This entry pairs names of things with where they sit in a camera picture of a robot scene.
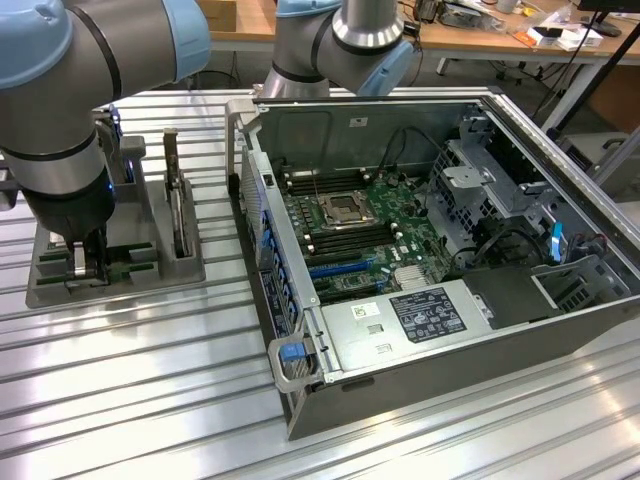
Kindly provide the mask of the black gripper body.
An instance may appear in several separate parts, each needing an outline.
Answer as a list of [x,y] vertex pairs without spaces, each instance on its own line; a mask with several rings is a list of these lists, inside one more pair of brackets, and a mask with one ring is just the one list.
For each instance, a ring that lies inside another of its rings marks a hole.
[[38,223],[67,243],[84,241],[103,228],[115,210],[111,179],[106,168],[88,186],[73,193],[49,195],[22,190]]

